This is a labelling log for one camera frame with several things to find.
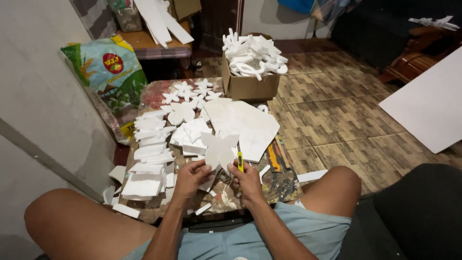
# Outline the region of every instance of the person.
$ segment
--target person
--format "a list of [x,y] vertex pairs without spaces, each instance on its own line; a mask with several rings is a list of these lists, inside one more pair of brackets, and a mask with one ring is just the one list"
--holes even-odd
[[335,259],[361,193],[357,174],[343,166],[303,186],[304,195],[274,210],[249,164],[228,165],[233,186],[254,222],[210,234],[180,232],[197,187],[214,174],[205,160],[178,171],[159,228],[115,214],[70,189],[49,191],[25,211],[27,231],[51,259]]

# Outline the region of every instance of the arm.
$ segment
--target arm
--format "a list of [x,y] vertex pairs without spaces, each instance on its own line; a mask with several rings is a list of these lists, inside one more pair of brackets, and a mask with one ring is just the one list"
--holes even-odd
[[182,218],[197,187],[213,178],[210,165],[205,160],[185,165],[178,171],[175,191],[159,228],[152,237],[143,260],[173,260],[177,257],[177,242]]
[[232,164],[228,165],[228,170],[235,176],[234,187],[241,187],[242,200],[254,217],[258,231],[274,259],[317,260],[266,202],[258,171],[247,163],[244,163],[244,173]]

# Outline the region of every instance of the cardboard box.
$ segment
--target cardboard box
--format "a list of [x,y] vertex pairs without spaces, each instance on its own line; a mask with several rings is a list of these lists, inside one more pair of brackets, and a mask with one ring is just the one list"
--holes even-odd
[[257,77],[235,76],[230,71],[225,53],[223,53],[221,75],[227,98],[264,101],[272,100],[278,93],[279,74],[261,76],[260,81]]
[[175,3],[176,18],[179,20],[199,12],[201,0],[173,0]]

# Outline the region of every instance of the knee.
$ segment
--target knee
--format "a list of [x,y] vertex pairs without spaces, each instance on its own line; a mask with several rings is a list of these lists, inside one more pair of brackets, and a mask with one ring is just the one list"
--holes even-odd
[[32,201],[29,206],[27,206],[24,212],[24,221],[26,225],[36,218],[38,215],[43,214],[46,212],[51,205],[55,205],[59,200],[65,199],[69,195],[73,196],[78,194],[77,192],[71,189],[54,189],[49,192],[46,192]]
[[346,166],[335,166],[329,172],[335,175],[345,186],[361,193],[361,178],[352,169]]

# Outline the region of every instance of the tiled floor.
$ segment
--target tiled floor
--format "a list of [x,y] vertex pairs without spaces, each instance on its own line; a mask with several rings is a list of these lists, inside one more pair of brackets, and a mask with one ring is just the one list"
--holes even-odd
[[[346,52],[325,50],[283,54],[289,73],[268,102],[298,174],[345,165],[361,177],[362,192],[370,193],[421,163],[462,168],[462,143],[430,152],[378,106],[395,86],[382,84],[374,69]],[[201,61],[196,77],[221,76],[221,57]]]

